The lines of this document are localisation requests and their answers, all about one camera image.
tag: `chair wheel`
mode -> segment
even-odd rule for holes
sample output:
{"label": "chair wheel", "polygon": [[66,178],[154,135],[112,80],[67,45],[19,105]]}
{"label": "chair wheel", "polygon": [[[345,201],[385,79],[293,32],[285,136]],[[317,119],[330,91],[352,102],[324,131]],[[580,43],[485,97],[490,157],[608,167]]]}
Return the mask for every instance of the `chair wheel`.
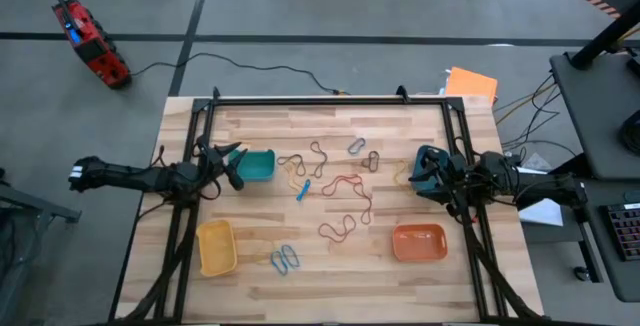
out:
{"label": "chair wheel", "polygon": [[574,267],[573,275],[582,282],[591,281],[591,275],[589,275],[589,270],[586,267]]}

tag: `concrete floor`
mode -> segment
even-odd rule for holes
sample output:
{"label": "concrete floor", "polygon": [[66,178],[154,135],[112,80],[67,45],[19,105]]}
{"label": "concrete floor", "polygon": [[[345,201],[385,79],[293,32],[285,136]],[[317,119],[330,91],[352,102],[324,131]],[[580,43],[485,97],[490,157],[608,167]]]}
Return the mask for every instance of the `concrete floor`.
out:
{"label": "concrete floor", "polygon": [[[112,33],[184,33],[194,0],[81,0]],[[0,8],[0,32],[58,32],[55,0],[15,0]],[[611,19],[584,0],[206,0],[198,34],[375,35],[590,38]],[[182,43],[119,42],[132,70],[154,61],[175,62]],[[104,188],[79,195],[66,181],[73,162],[97,155],[117,163],[149,162],[173,77],[157,67],[114,92],[86,69],[61,41],[0,41],[0,165],[21,190],[83,211],[81,222],[54,222],[29,280],[16,324],[77,325],[106,320],[121,272],[139,193]],[[388,94],[398,85],[436,92],[453,66],[495,77],[500,101],[533,92],[549,71],[551,55],[567,47],[309,45],[195,43],[242,63],[286,64],[313,71],[320,82],[353,94]],[[186,68],[180,95],[317,95],[308,78],[287,71],[239,70],[201,58]],[[580,146],[561,99],[562,115],[537,139]],[[519,136],[532,108],[499,125],[503,140]],[[552,166],[570,155],[527,145]],[[582,264],[572,244],[531,245],[534,271],[547,314],[562,320],[633,324],[640,310],[622,304],[610,286],[575,281]]]}

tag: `yellow bowl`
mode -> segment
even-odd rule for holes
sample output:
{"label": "yellow bowl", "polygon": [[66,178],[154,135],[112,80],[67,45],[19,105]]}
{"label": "yellow bowl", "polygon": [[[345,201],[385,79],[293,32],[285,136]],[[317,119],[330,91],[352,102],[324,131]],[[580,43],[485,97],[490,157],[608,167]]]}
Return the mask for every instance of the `yellow bowl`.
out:
{"label": "yellow bowl", "polygon": [[206,222],[196,230],[200,245],[200,272],[204,276],[219,276],[233,271],[238,264],[236,243],[231,225],[224,220]]}

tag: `orange folder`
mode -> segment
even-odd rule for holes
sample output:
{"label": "orange folder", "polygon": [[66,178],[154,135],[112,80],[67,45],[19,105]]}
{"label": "orange folder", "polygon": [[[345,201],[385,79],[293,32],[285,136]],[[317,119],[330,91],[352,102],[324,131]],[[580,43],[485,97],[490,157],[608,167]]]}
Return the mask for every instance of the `orange folder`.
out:
{"label": "orange folder", "polygon": [[493,104],[496,100],[497,91],[498,80],[454,67],[451,69],[445,94],[486,96],[489,102]]}

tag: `computer keyboard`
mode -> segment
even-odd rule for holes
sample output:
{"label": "computer keyboard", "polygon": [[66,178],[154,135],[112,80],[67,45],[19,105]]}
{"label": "computer keyboard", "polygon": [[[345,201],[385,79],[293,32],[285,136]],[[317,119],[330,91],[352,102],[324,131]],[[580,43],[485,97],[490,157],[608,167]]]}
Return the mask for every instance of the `computer keyboard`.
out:
{"label": "computer keyboard", "polygon": [[640,260],[640,204],[602,206],[623,261]]}

